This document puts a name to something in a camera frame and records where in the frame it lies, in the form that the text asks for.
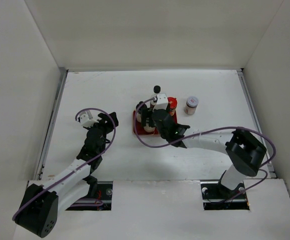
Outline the grey lid spice jar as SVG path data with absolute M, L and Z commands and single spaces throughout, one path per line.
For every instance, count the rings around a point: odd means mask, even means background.
M 149 118 L 147 118 L 147 119 L 145 120 L 145 126 L 143 127 L 143 129 L 144 129 L 147 133 L 153 133 L 153 132 L 156 130 L 155 127 L 150 126 L 150 119 L 149 119 Z

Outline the red lid white jar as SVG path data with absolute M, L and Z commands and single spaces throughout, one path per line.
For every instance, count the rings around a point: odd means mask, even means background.
M 167 100 L 168 100 L 168 112 L 171 116 L 174 116 L 178 105 L 178 101 L 175 97 L 171 96 L 169 96 Z

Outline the white lid spice jar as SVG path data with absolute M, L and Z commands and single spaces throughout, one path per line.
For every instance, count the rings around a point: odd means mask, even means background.
M 185 104 L 185 107 L 184 107 L 184 112 L 187 115 L 193 115 L 196 112 L 196 109 L 198 107 L 198 104 L 199 104 L 199 100 L 198 100 L 197 97 L 195 97 L 195 96 L 189 96 L 186 99 L 186 104 Z

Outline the black cap clear bottle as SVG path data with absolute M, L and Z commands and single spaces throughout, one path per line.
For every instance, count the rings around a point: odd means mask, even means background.
M 139 123 L 142 122 L 142 109 L 145 109 L 145 108 L 147 108 L 147 106 L 146 106 L 146 104 L 143 104 L 143 101 L 140 101 L 140 102 L 136 105 L 136 107 L 135 107 L 136 110 L 138 109 L 138 111 L 137 111 L 137 113 L 136 113 L 136 120 L 137 120 Z

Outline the dark red sauce bottle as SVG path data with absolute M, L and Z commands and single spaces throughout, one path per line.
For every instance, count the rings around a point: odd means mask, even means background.
M 153 87 L 153 94 L 151 96 L 152 100 L 150 101 L 150 107 L 152 109 L 155 108 L 156 104 L 157 104 L 157 96 L 161 93 L 161 87 L 159 85 L 155 85 Z

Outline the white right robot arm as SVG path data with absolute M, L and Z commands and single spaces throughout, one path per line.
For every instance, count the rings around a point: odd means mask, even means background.
M 191 127 L 176 123 L 164 109 L 143 109 L 141 119 L 149 119 L 160 137 L 170 146 L 184 149 L 204 149 L 225 154 L 232 165 L 226 170 L 217 185 L 217 192 L 223 198 L 230 197 L 247 177 L 255 177 L 266 155 L 266 147 L 247 128 L 221 127 L 206 132 L 194 131 Z

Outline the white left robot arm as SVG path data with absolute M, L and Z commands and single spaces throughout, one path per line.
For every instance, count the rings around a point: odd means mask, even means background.
M 54 228 L 58 214 L 70 208 L 81 198 L 93 199 L 97 195 L 97 180 L 92 173 L 99 167 L 102 155 L 113 140 L 107 135 L 115 134 L 119 125 L 115 112 L 99 111 L 94 119 L 91 108 L 80 110 L 75 120 L 87 129 L 84 144 L 73 162 L 61 173 L 25 190 L 23 199 L 12 220 L 40 238 L 46 237 Z

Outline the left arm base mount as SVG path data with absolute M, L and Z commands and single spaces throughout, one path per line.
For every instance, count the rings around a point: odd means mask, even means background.
M 113 182 L 98 181 L 94 176 L 83 179 L 88 185 L 88 193 L 72 204 L 67 211 L 110 211 L 112 209 Z

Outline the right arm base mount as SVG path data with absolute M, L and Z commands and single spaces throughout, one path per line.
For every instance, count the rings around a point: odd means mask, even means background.
M 203 208 L 206 211 L 249 210 L 249 202 L 243 182 L 235 190 L 228 190 L 216 181 L 200 183 Z

